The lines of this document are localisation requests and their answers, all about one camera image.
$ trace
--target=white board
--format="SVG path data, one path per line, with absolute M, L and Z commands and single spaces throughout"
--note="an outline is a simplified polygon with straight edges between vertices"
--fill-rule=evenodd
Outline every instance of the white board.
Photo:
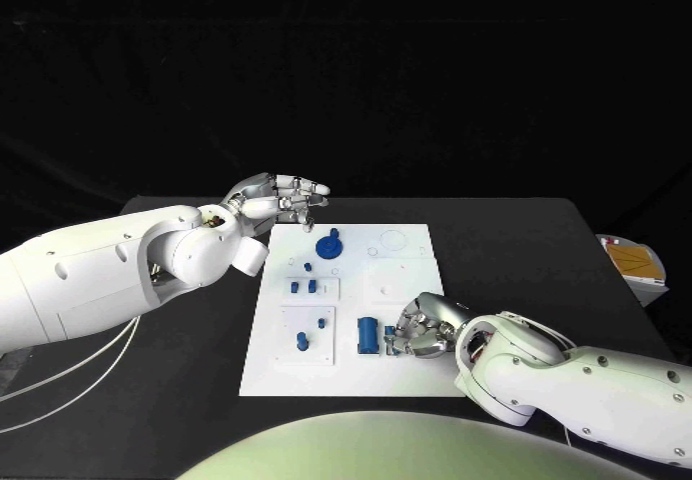
M 332 228 L 339 229 L 344 253 L 325 260 L 315 246 Z M 298 294 L 290 293 L 292 282 L 299 282 Z M 397 325 L 404 307 L 424 291 L 445 294 L 427 225 L 316 225 L 312 233 L 300 225 L 276 225 L 241 396 L 462 397 L 453 354 L 436 359 L 387 355 L 386 326 Z M 316 327 L 318 311 L 308 307 L 321 314 L 332 309 L 334 330 L 313 330 L 315 351 L 311 343 L 300 352 L 299 329 Z M 378 319 L 380 354 L 358 353 L 361 317 Z M 331 339 L 332 355 L 322 350 Z

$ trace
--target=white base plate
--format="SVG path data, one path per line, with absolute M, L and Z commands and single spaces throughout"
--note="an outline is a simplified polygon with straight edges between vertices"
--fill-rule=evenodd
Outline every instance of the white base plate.
M 344 253 L 325 260 L 315 245 L 332 227 L 339 229 Z M 455 355 L 436 359 L 388 356 L 383 340 L 386 326 L 397 325 L 401 311 L 419 294 L 445 294 L 427 225 L 316 225 L 313 232 L 305 233 L 300 225 L 280 224 L 272 230 L 270 252 L 241 396 L 463 397 L 455 387 Z M 303 267 L 308 262 L 312 272 Z M 328 294 L 288 293 L 296 279 L 302 287 L 318 279 L 319 292 L 321 284 L 328 284 Z M 338 288 L 329 287 L 328 279 L 339 279 Z M 288 307 L 315 307 L 321 312 L 334 307 L 332 361 L 326 360 L 328 354 L 318 357 L 324 340 L 329 342 L 328 331 L 313 332 L 319 343 L 311 343 L 306 352 L 299 351 L 299 325 L 309 328 L 316 320 L 303 309 L 292 311 L 292 324 L 282 323 Z M 378 355 L 358 354 L 361 317 L 378 319 Z M 325 364 L 316 365 L 319 358 L 325 358 Z

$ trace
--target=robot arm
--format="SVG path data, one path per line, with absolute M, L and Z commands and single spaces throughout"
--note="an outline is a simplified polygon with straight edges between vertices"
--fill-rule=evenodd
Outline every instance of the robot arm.
M 530 325 L 423 293 L 386 342 L 422 358 L 455 351 L 455 384 L 504 422 L 524 426 L 540 408 L 582 438 L 692 468 L 692 369 L 595 347 L 561 351 Z
M 251 237 L 280 220 L 311 231 L 329 188 L 256 175 L 220 205 L 175 206 L 63 228 L 0 255 L 0 354 L 97 333 L 269 255 Z M 158 265 L 152 275 L 152 264 Z

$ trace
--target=circular hole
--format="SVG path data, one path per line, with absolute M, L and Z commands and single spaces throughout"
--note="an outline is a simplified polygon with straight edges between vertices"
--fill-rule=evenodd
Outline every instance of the circular hole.
M 681 383 L 681 376 L 678 375 L 678 372 L 674 372 L 672 370 L 668 371 L 668 379 L 674 383 Z

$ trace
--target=blue cylinder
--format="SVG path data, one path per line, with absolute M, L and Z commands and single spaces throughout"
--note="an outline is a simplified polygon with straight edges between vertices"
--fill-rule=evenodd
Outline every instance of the blue cylinder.
M 308 342 L 306 332 L 300 332 L 299 333 L 299 350 L 305 352 L 309 346 L 311 346 L 311 343 Z
M 332 260 L 342 254 L 344 244 L 339 240 L 339 230 L 337 228 L 331 230 L 329 237 L 322 237 L 321 240 L 318 240 L 315 249 L 318 255 L 328 260 Z
M 378 320 L 373 317 L 358 319 L 358 353 L 380 353 Z

